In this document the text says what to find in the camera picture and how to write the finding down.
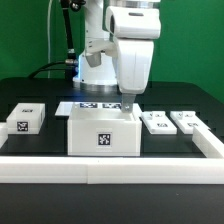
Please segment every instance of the white box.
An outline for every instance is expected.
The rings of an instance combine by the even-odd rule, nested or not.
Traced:
[[[38,134],[45,118],[45,104],[19,103],[7,118],[8,134]]]
[[[80,105],[73,105],[68,119],[68,155],[140,155],[142,123],[134,112]]]
[[[4,145],[8,139],[7,124],[0,123],[0,148]]]

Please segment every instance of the green wall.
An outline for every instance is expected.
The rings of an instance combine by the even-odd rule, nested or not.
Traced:
[[[150,79],[195,83],[224,102],[223,8],[223,0],[162,0],[162,32],[155,41]],[[27,76],[47,63],[47,9],[48,0],[5,1],[1,6],[1,79]],[[83,47],[82,20],[83,12],[72,13],[77,52]],[[66,43],[58,0],[51,25],[52,60],[63,60]]]

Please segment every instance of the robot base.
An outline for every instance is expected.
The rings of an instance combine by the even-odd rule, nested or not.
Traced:
[[[79,75],[73,78],[73,87],[87,91],[117,92],[117,79],[111,57],[101,54],[101,65],[90,67],[85,54],[79,57]]]

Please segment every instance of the black cable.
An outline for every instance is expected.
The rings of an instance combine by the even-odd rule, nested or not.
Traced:
[[[40,72],[48,72],[48,71],[65,71],[64,68],[47,68],[47,69],[40,69],[37,73],[39,74]]]
[[[64,61],[56,61],[56,62],[51,62],[49,64],[46,64],[46,65],[40,67],[39,69],[37,69],[36,71],[30,73],[28,75],[28,78],[33,79],[40,71],[46,70],[46,68],[49,68],[49,67],[54,66],[54,65],[62,65],[62,64],[65,64],[65,62]]]

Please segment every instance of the black table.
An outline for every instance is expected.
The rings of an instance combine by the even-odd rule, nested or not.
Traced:
[[[67,156],[67,118],[55,117],[60,101],[120,102],[120,94],[75,90],[57,79],[0,82],[0,121],[17,103],[45,103],[39,135],[9,136],[1,155]],[[193,84],[148,84],[136,98],[143,111],[194,110],[224,140],[224,105]],[[203,157],[190,135],[152,136],[142,131],[142,157]],[[223,185],[1,184],[2,223],[223,223]]]

